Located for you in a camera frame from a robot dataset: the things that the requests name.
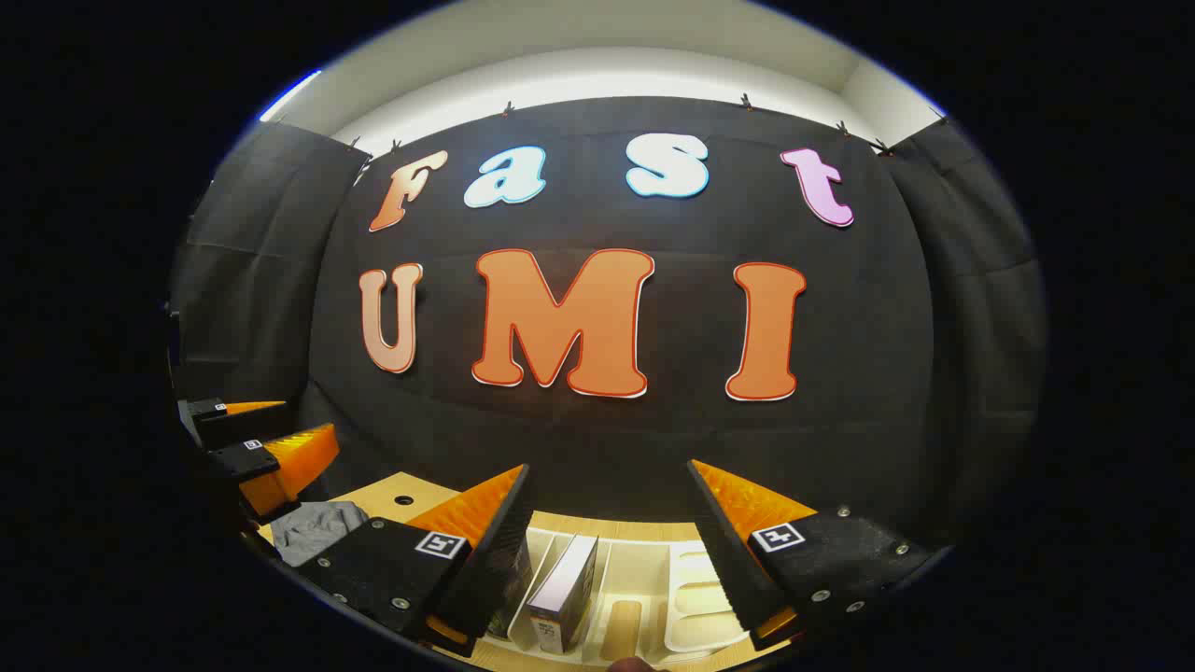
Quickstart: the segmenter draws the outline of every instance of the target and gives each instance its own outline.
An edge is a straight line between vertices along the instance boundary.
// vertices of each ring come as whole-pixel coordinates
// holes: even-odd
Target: wall
[[[392,140],[412,142],[501,112],[507,100],[516,109],[620,96],[739,103],[743,92],[758,108],[827,126],[841,120],[852,134],[868,139],[878,134],[842,96],[767,68],[673,49],[592,48],[511,59],[442,79],[375,109],[332,138],[351,142],[361,136],[356,146],[380,155]]]
[[[866,59],[846,80],[842,98],[868,120],[875,134],[858,133],[850,123],[846,129],[868,140],[880,138],[887,145],[895,145],[938,121],[931,106],[942,111],[899,77]]]

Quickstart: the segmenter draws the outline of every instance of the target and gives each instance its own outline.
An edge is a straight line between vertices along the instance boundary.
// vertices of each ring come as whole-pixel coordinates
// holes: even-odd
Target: wooden block
[[[333,497],[331,501],[353,502],[370,517],[406,523],[459,494],[456,490],[399,471],[364,488]],[[411,497],[411,503],[400,505],[396,501],[403,496]]]
[[[643,605],[631,600],[618,600],[609,610],[609,624],[606,627],[606,639],[601,643],[601,656],[605,660],[620,660],[635,655],[635,646],[639,640],[639,616]]]

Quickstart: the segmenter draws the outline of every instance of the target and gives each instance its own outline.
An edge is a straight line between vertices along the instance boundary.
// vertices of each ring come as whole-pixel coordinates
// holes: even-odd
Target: pink letter
[[[838,169],[821,163],[821,157],[813,149],[793,149],[780,154],[780,160],[797,169],[797,182],[801,183],[801,195],[805,197],[809,209],[817,215],[817,219],[845,228],[854,221],[854,213],[846,206],[840,206],[834,200],[834,193],[829,189],[829,182],[841,184],[842,178],[838,175]]]

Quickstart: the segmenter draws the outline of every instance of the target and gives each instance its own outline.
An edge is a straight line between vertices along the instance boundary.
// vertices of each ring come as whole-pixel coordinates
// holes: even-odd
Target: white organizer tray
[[[652,666],[705,658],[747,636],[730,611],[701,542],[600,539],[594,567],[594,601],[581,624],[578,644],[564,655],[539,647],[527,599],[546,579],[572,534],[527,529],[534,575],[508,630],[508,640],[486,635],[494,646],[547,660],[606,667],[603,642],[619,601],[639,605],[635,655]]]

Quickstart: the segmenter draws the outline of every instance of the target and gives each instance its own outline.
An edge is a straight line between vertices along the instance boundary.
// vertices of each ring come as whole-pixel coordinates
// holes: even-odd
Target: black fabric
[[[626,143],[681,133],[709,147],[710,182],[691,198],[643,198],[625,182]],[[465,189],[491,155],[520,145],[547,153],[545,189],[520,204],[471,209]],[[856,220],[839,230],[804,203],[779,154],[814,148]],[[394,169],[439,151],[399,224],[368,225]],[[534,252],[556,293],[603,248],[651,255],[639,307],[637,399],[478,384],[485,283],[477,258]],[[799,270],[791,349],[796,393],[742,403],[724,384],[742,350],[743,262]],[[379,369],[364,350],[360,275],[423,265],[417,354],[410,371]],[[697,458],[810,503],[852,502],[906,531],[930,505],[937,471],[924,414],[932,319],[921,245],[883,163],[859,139],[791,116],[676,98],[580,100],[455,127],[379,157],[349,193],[329,238],[315,292],[311,381],[300,423],[337,424],[341,457],[321,477],[338,495],[397,470],[464,489],[519,463],[537,470],[537,508],[631,520],[691,520],[684,462]],[[381,299],[396,340],[394,289]],[[515,348],[515,360],[525,365]],[[562,371],[576,365],[572,350]]]
[[[307,380],[324,243],[367,154],[323,135],[257,124],[220,165],[171,277],[179,398],[293,399]]]
[[[1047,316],[1028,230],[955,122],[883,157],[925,249],[934,313],[931,514],[966,527],[1017,464],[1046,371]]]

